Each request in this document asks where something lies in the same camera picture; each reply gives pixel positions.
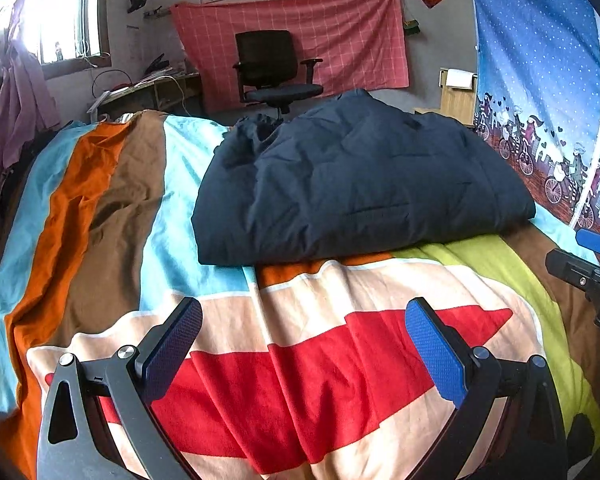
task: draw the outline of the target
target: chair backrest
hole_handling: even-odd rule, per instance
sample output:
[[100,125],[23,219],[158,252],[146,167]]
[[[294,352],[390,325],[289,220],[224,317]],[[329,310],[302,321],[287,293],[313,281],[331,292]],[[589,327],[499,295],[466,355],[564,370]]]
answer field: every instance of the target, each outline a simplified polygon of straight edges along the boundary
[[298,75],[294,40],[288,30],[254,30],[235,35],[242,81],[256,88],[278,86]]

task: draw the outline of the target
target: chair armrest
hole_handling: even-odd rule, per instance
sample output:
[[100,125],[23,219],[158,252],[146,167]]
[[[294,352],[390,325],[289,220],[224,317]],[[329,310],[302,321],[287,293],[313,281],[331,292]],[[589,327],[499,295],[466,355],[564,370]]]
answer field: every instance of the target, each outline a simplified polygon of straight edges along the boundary
[[234,65],[235,71],[238,75],[238,95],[240,96],[240,102],[245,103],[246,99],[244,97],[244,81],[242,80],[242,70],[246,67],[246,63],[238,62]]
[[306,83],[308,85],[314,84],[314,67],[323,61],[324,60],[320,59],[319,57],[314,57],[313,59],[305,59],[304,61],[300,62],[301,65],[306,66]]

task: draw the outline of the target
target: red plaid cloth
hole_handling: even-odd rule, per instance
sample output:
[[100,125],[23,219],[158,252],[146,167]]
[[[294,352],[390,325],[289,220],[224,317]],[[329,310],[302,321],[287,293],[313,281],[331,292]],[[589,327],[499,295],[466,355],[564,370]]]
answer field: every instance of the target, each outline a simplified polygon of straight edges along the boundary
[[[240,106],[235,35],[289,30],[299,59],[321,57],[314,82],[324,95],[353,88],[405,88],[409,73],[400,0],[264,0],[172,7],[180,39],[202,74],[211,112]],[[301,68],[298,81],[305,72]]]

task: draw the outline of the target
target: brown stripe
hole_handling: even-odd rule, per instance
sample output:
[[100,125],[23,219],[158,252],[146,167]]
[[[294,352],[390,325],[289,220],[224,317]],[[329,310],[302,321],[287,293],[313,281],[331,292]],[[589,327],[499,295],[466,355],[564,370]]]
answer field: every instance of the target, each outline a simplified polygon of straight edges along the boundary
[[554,278],[544,259],[556,244],[531,224],[503,236],[504,241],[538,277],[549,296],[560,306],[571,358],[582,368],[600,405],[600,329],[593,324],[595,309],[584,292]]
[[65,348],[76,333],[99,334],[138,309],[142,251],[164,195],[165,117],[143,112],[133,118],[49,345]]

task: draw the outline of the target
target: orange stripe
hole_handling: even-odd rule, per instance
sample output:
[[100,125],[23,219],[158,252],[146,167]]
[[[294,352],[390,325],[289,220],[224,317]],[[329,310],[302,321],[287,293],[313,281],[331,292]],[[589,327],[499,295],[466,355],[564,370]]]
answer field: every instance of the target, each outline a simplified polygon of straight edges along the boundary
[[[389,253],[362,254],[360,256],[349,256],[338,260],[343,265],[354,267],[358,265],[373,264],[376,262],[384,262],[391,260],[392,256]],[[305,264],[288,264],[276,266],[258,266],[256,268],[256,276],[258,286],[264,288],[271,285],[279,285],[280,283],[290,282],[292,279],[301,274],[317,274],[320,268],[328,260],[316,260]]]
[[45,344],[62,320],[69,284],[87,248],[96,205],[109,187],[127,133],[127,124],[100,124],[78,140],[64,179],[50,197],[49,216],[38,239],[27,289],[4,319],[19,381],[20,408],[0,425],[0,443],[31,479],[36,477],[42,392],[27,365],[27,350]]

